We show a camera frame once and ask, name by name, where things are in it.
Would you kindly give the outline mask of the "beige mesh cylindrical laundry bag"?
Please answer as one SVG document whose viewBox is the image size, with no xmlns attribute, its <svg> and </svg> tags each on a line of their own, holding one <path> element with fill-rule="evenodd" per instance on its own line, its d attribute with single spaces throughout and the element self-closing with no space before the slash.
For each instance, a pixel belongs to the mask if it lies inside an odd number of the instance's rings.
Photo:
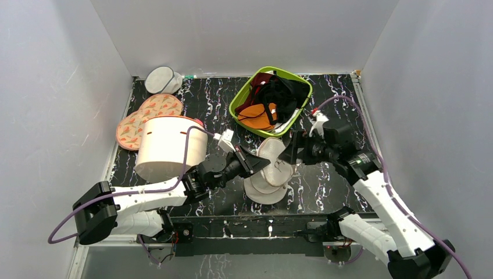
<svg viewBox="0 0 493 279">
<path fill-rule="evenodd" d="M 244 190 L 250 200 L 273 205 L 285 197 L 294 171 L 290 164 L 278 158 L 284 150 L 285 146 L 278 138 L 266 138 L 261 143 L 257 155 L 270 160 L 270 164 L 244 180 Z"/>
</svg>

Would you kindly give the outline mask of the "orange bra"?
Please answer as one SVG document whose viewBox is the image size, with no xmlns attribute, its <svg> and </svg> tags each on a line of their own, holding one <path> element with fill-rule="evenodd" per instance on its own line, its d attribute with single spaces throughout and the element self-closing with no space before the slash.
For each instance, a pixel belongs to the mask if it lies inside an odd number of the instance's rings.
<svg viewBox="0 0 493 279">
<path fill-rule="evenodd" d="M 254 130 L 271 131 L 277 124 L 277 105 L 269 103 L 267 109 L 262 104 L 249 106 L 240 111 L 238 121 Z"/>
</svg>

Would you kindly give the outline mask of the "black strappy bra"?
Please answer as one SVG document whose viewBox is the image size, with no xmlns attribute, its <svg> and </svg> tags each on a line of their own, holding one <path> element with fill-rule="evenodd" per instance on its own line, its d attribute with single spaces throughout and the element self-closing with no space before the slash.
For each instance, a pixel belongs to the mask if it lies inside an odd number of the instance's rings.
<svg viewBox="0 0 493 279">
<path fill-rule="evenodd" d="M 256 100 L 263 105 L 269 124 L 285 122 L 298 106 L 296 82 L 277 75 L 265 74 L 266 81 L 259 85 Z"/>
</svg>

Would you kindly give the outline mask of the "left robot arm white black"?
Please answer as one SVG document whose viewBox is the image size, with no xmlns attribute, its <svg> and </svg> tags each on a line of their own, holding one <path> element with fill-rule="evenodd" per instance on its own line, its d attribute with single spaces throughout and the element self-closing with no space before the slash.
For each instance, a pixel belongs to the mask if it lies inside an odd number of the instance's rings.
<svg viewBox="0 0 493 279">
<path fill-rule="evenodd" d="M 269 159 L 236 146 L 226 156 L 208 155 L 181 177 L 167 181 L 135 187 L 96 183 L 73 205 L 78 241 L 92 245 L 110 235 L 144 235 L 166 242 L 174 227 L 160 208 L 198 203 L 211 190 L 224 188 L 236 177 L 248 178 L 269 164 Z"/>
</svg>

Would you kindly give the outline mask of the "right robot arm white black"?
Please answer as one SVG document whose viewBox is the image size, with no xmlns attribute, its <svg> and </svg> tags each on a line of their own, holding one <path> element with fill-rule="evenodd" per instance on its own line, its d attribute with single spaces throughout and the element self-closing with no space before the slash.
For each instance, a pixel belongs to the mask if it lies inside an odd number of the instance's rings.
<svg viewBox="0 0 493 279">
<path fill-rule="evenodd" d="M 358 147 L 349 124 L 324 122 L 311 132 L 296 131 L 279 158 L 289 164 L 331 163 L 387 229 L 382 232 L 345 206 L 327 216 L 332 239 L 355 240 L 387 266 L 392 278 L 434 278 L 445 271 L 455 248 L 447 239 L 434 240 L 395 204 L 397 195 L 385 185 L 382 164 L 373 152 Z"/>
</svg>

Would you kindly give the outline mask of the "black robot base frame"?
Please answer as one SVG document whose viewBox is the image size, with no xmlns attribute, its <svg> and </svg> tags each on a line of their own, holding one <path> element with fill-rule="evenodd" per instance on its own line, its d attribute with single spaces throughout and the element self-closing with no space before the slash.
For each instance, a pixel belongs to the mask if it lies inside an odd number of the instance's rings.
<svg viewBox="0 0 493 279">
<path fill-rule="evenodd" d="M 328 234 L 325 214 L 172 217 L 157 238 L 138 237 L 158 260 L 172 256 L 304 255 L 340 266 L 358 259 L 362 246 Z"/>
</svg>

